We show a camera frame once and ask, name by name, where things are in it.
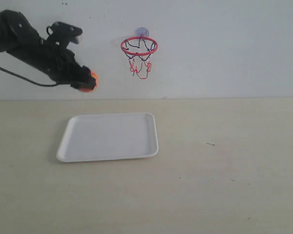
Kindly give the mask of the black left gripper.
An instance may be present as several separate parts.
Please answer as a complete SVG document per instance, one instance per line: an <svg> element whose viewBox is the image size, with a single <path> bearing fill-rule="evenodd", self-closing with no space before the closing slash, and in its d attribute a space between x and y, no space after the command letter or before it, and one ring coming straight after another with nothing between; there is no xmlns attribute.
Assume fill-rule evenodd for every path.
<svg viewBox="0 0 293 234"><path fill-rule="evenodd" d="M56 84L70 84L79 91L95 89L95 74L86 66L80 66L75 54L67 47L71 41L41 40L42 65L40 71Z"/></svg>

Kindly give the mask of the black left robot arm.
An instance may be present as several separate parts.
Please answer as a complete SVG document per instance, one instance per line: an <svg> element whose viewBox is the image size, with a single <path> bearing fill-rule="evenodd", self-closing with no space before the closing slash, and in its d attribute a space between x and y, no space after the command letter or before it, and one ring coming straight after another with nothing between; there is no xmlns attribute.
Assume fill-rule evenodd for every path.
<svg viewBox="0 0 293 234"><path fill-rule="evenodd" d="M42 38L27 18L18 11L0 11L0 53L6 52L47 75L54 85L70 85L87 92L96 86L96 76L86 66L80 66L75 54L67 48L78 44L81 28L55 22L46 28L48 38Z"/></svg>

